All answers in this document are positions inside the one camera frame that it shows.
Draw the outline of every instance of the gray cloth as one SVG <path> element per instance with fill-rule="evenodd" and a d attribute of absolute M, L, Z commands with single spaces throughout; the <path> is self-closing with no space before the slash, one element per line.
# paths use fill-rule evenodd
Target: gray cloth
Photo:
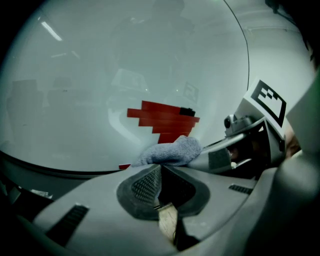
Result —
<path fill-rule="evenodd" d="M 181 135 L 173 143 L 162 143 L 149 147 L 131 166 L 148 164 L 184 166 L 199 156 L 202 147 L 197 139 Z"/>

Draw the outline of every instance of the red pixelated shape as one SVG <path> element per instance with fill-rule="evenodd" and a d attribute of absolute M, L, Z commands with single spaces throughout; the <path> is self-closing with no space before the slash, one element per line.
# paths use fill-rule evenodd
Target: red pixelated shape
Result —
<path fill-rule="evenodd" d="M 131 164 L 128 163 L 128 164 L 119 164 L 119 170 L 125 170 L 127 169 Z"/>
<path fill-rule="evenodd" d="M 158 143 L 173 143 L 179 136 L 189 136 L 199 117 L 180 114 L 181 108 L 150 101 L 142 101 L 141 109 L 128 108 L 128 118 L 139 118 L 139 126 L 153 127 L 160 134 Z"/>

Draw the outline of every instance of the gray towel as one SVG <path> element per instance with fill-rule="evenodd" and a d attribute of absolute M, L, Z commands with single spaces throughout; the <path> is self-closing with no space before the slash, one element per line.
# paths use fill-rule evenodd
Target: gray towel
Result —
<path fill-rule="evenodd" d="M 162 143 L 149 147 L 131 166 L 148 164 L 184 166 L 199 156 L 202 147 L 197 139 L 181 135 L 173 143 Z"/>

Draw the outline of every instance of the gray plastic surface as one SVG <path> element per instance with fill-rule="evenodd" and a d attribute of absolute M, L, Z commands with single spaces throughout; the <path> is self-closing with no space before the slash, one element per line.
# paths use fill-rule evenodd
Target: gray plastic surface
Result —
<path fill-rule="evenodd" d="M 173 254 L 177 249 L 161 233 L 158 222 L 133 218 L 116 196 L 123 180 L 152 166 L 160 168 L 156 164 L 130 167 L 88 180 L 50 204 L 33 223 L 45 233 L 79 203 L 88 206 L 89 211 L 67 243 L 67 249 L 84 255 Z"/>
<path fill-rule="evenodd" d="M 212 169 L 210 167 L 210 159 L 209 159 L 209 154 L 212 152 L 217 152 L 221 149 L 225 149 L 226 147 L 229 147 L 230 145 L 233 145 L 241 140 L 243 140 L 247 134 L 241 133 L 235 136 L 231 137 L 226 137 L 222 141 L 204 148 L 204 150 L 200 153 L 200 155 L 192 160 L 190 163 L 187 164 L 189 168 L 200 170 L 203 172 L 207 173 L 212 173 L 212 174 L 218 174 L 223 171 L 227 171 L 231 169 L 231 165 L 226 165 L 223 167 L 215 168 Z"/>
<path fill-rule="evenodd" d="M 311 248 L 317 245 L 319 195 L 319 155 L 304 152 L 283 162 L 274 176 L 261 218 L 250 235 L 247 252 L 256 255 L 263 249 L 270 255 L 270 243 L 279 248 L 280 254 L 286 253 L 292 243 Z M 303 253 L 311 255 L 314 253 L 311 251 L 308 248 Z"/>
<path fill-rule="evenodd" d="M 210 190 L 210 199 L 204 209 L 198 215 L 183 218 L 186 233 L 199 240 L 216 232 L 249 197 L 246 193 L 229 189 L 229 186 L 235 184 L 253 189 L 257 183 L 256 180 L 215 175 L 186 167 L 175 167 L 175 169 L 200 180 Z"/>
<path fill-rule="evenodd" d="M 207 239 L 182 251 L 183 256 L 239 256 L 266 204 L 276 168 L 265 170 L 252 193 L 224 225 Z"/>

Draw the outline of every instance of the black vent slot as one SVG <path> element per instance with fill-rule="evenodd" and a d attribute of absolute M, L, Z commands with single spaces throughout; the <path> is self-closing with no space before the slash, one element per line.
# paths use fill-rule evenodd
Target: black vent slot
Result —
<path fill-rule="evenodd" d="M 75 205 L 46 233 L 47 237 L 65 246 L 88 211 L 83 205 Z"/>
<path fill-rule="evenodd" d="M 234 185 L 232 184 L 229 189 L 234 190 L 234 191 L 238 191 L 240 193 L 244 193 L 244 194 L 248 194 L 250 195 L 251 192 L 253 191 L 252 188 L 248 188 L 248 187 L 244 187 L 244 186 L 239 186 L 239 185 Z"/>

